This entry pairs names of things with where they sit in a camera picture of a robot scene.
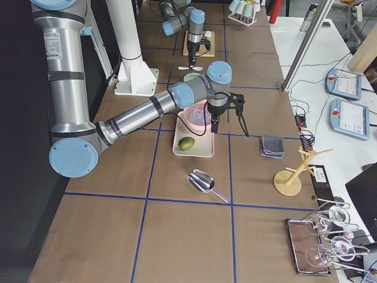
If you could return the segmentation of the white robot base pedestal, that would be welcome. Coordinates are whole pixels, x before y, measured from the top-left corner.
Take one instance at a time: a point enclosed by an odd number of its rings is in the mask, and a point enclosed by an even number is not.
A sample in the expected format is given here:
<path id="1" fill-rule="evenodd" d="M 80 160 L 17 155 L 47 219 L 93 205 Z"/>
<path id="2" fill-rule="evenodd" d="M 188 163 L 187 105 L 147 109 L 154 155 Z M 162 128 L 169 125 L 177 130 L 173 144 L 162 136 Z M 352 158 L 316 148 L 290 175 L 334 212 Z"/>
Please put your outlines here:
<path id="1" fill-rule="evenodd" d="M 118 73 L 117 95 L 152 96 L 159 70 L 144 62 L 131 1 L 106 2 L 122 63 Z"/>

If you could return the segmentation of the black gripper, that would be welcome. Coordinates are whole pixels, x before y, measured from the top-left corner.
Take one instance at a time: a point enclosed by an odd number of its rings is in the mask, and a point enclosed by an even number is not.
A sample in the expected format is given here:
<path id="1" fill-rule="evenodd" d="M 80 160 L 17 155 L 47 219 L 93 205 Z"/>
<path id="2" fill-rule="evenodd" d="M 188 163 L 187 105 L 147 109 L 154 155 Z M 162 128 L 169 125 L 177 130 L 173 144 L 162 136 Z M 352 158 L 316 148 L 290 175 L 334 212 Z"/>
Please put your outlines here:
<path id="1" fill-rule="evenodd" d="M 235 93 L 217 92 L 209 100 L 207 109 L 211 113 L 211 132 L 217 133 L 219 128 L 220 116 L 228 109 L 235 109 L 240 127 L 246 137 L 249 131 L 243 116 L 244 95 Z"/>
<path id="2" fill-rule="evenodd" d="M 201 45 L 204 45 L 209 51 L 211 42 L 208 39 L 203 39 L 202 35 L 188 35 L 187 37 L 187 51 L 188 51 L 188 66 L 194 67 L 197 61 L 196 53 L 199 51 Z"/>

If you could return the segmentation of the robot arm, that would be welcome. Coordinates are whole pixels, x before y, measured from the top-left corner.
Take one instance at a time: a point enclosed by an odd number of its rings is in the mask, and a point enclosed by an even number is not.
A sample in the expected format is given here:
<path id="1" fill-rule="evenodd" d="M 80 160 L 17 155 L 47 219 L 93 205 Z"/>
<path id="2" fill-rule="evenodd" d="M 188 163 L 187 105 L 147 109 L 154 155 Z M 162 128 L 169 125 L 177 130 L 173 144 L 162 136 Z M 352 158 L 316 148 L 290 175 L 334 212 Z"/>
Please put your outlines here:
<path id="1" fill-rule="evenodd" d="M 158 10 L 164 20 L 162 27 L 166 36 L 184 29 L 188 30 L 186 44 L 189 65 L 188 67 L 178 67 L 178 69 L 201 71 L 202 67 L 195 66 L 197 52 L 199 52 L 201 45 L 205 46 L 207 50 L 205 53 L 210 51 L 211 48 L 210 40 L 203 34 L 205 12 L 189 6 L 179 15 L 175 14 L 175 10 L 184 8 L 190 3 L 191 1 L 159 1 Z"/>
<path id="2" fill-rule="evenodd" d="M 90 1 L 32 1 L 34 22 L 42 29 L 48 64 L 48 81 L 54 103 L 49 163 L 61 176 L 76 178 L 91 173 L 117 140 L 155 120 L 205 101 L 211 114 L 211 131 L 220 116 L 233 109 L 243 131 L 244 97 L 231 93 L 232 68 L 214 61 L 207 72 L 156 93 L 158 70 L 150 68 L 141 53 L 130 1 L 106 3 L 120 51 L 120 76 L 113 87 L 119 102 L 131 97 L 139 103 L 106 121 L 93 123 L 88 113 L 87 88 L 82 59 L 81 33 L 93 22 Z"/>

